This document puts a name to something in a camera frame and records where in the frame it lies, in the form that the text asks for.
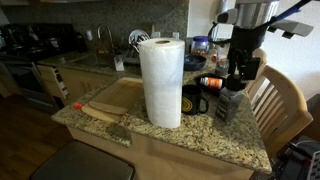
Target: kitchen sink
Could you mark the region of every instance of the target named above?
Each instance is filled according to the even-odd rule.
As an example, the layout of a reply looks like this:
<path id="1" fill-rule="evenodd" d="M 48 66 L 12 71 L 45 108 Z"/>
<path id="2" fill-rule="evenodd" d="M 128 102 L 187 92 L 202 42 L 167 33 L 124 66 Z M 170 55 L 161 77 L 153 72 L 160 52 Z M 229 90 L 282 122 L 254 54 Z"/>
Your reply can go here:
<path id="1" fill-rule="evenodd" d="M 89 54 L 72 60 L 72 63 L 87 66 L 107 67 L 113 63 L 113 54 Z"/>

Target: cutting board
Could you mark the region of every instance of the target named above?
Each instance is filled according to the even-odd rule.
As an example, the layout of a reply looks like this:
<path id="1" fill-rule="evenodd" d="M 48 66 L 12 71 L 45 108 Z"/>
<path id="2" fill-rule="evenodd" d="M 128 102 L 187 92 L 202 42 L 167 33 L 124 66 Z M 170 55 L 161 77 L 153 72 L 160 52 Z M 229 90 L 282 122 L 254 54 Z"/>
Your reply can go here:
<path id="1" fill-rule="evenodd" d="M 121 78 L 85 104 L 82 111 L 98 119 L 116 123 L 141 96 L 142 79 Z"/>

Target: kitchen island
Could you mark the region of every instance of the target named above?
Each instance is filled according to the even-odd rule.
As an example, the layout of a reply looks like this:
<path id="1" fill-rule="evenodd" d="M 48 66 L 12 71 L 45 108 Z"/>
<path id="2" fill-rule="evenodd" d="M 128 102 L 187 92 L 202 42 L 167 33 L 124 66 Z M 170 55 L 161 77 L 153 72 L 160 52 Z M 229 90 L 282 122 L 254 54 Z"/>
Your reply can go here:
<path id="1" fill-rule="evenodd" d="M 68 63 L 45 65 L 79 68 Z M 139 67 L 125 72 L 88 71 L 113 75 L 108 82 L 78 99 L 86 104 L 121 77 L 139 77 Z M 184 72 L 184 84 L 194 84 L 193 78 L 211 72 L 212 63 L 197 72 Z M 73 137 L 132 164 L 137 179 L 248 179 L 253 171 L 270 173 L 271 167 L 260 138 L 250 103 L 241 102 L 231 124 L 214 117 L 217 97 L 204 93 L 210 108 L 206 114 L 182 115 L 181 126 L 175 129 L 152 125 L 147 117 L 142 97 L 118 124 L 105 122 L 67 106 L 52 119 L 65 124 Z"/>

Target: paper towel roll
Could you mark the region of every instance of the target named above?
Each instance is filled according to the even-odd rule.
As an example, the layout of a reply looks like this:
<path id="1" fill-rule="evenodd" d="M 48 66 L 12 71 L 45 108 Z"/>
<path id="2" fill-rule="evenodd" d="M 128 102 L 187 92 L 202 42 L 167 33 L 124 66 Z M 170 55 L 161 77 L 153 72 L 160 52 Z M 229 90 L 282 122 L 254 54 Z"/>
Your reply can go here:
<path id="1" fill-rule="evenodd" d="M 171 38 L 139 45 L 147 113 L 156 126 L 180 126 L 184 48 L 184 41 Z"/>

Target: black mug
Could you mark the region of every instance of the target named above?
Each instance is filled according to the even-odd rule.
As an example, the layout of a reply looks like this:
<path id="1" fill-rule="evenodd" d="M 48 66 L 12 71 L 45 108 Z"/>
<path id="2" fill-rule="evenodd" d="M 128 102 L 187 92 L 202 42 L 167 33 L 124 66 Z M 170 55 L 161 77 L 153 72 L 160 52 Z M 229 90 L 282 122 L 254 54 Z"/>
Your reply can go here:
<path id="1" fill-rule="evenodd" d="M 200 102 L 203 100 L 206 103 L 206 109 L 200 110 Z M 196 85 L 185 85 L 182 87 L 182 113 L 187 115 L 204 114 L 209 109 L 209 102 L 202 97 L 202 89 Z"/>

